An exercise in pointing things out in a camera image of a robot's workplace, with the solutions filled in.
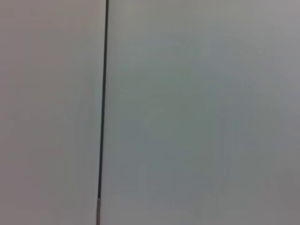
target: thin black rod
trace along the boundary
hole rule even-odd
[[[102,164],[103,164],[103,142],[104,142],[104,115],[105,115],[105,89],[106,89],[106,64],[107,64],[108,5],[109,5],[109,0],[106,0],[98,198],[101,198],[101,186],[102,186]]]

